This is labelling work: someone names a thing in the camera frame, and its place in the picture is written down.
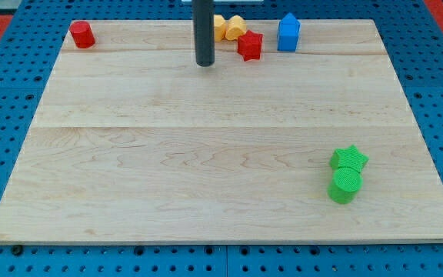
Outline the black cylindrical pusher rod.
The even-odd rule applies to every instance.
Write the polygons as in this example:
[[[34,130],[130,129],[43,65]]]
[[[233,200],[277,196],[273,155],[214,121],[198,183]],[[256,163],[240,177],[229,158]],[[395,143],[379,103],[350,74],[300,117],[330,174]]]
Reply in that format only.
[[[193,0],[192,21],[196,64],[211,66],[215,62],[214,1]]]

